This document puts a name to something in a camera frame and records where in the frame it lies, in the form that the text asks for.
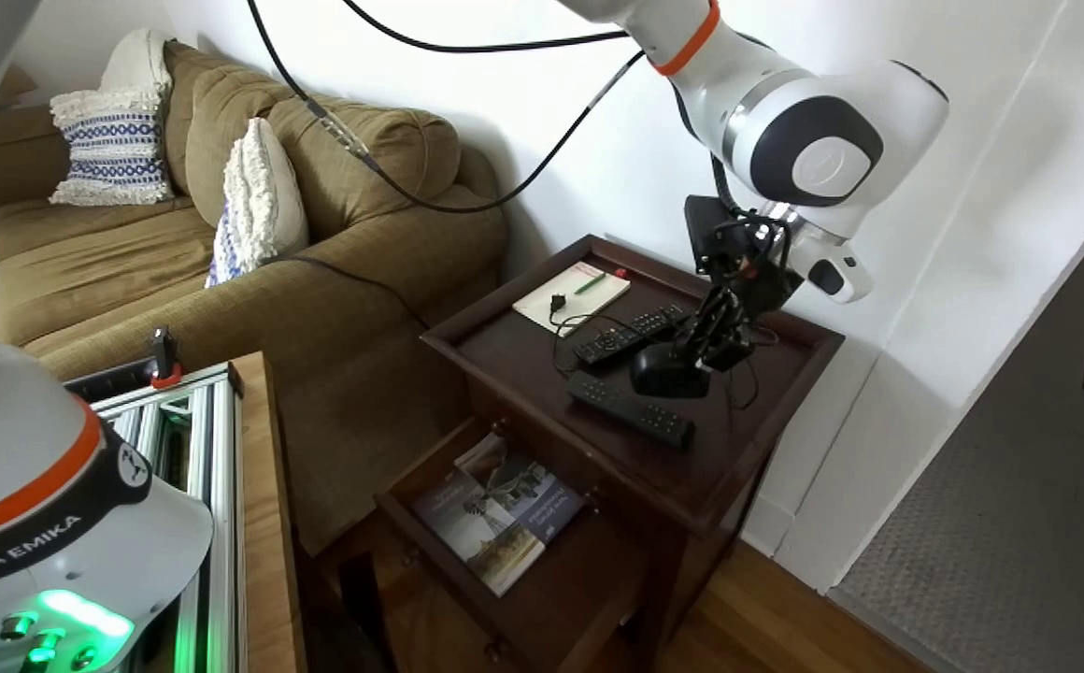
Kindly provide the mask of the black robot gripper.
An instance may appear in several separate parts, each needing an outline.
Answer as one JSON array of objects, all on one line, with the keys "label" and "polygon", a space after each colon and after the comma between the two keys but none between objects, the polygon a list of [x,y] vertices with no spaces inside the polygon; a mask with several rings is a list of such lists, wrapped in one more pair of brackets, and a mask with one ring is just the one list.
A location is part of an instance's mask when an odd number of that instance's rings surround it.
[{"label": "black robot gripper", "polygon": [[788,226],[769,215],[742,215],[753,237],[747,260],[714,280],[714,290],[689,320],[683,353],[704,361],[707,370],[733,370],[743,361],[761,345],[763,331],[747,320],[780,310],[784,297],[804,285],[799,272],[788,270]]}]

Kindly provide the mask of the white robot base orange band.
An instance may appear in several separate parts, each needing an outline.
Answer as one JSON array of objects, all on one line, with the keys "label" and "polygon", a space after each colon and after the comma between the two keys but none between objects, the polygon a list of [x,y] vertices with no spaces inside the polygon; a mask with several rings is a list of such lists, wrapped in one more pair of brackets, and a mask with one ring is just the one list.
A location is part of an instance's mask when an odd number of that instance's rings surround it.
[{"label": "white robot base orange band", "polygon": [[0,345],[0,673],[104,673],[204,567],[214,515]]}]

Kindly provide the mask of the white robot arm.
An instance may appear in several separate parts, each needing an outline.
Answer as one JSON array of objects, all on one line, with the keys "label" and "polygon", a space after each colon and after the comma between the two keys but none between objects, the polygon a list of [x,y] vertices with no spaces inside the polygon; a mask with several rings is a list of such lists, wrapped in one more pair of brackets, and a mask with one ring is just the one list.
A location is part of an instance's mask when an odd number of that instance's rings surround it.
[{"label": "white robot arm", "polygon": [[711,290],[675,338],[641,351],[641,370],[728,370],[799,285],[840,302],[873,290],[849,237],[942,129],[937,83],[904,58],[812,74],[733,29],[718,0],[562,4],[642,48],[714,166],[718,194],[683,199]]}]

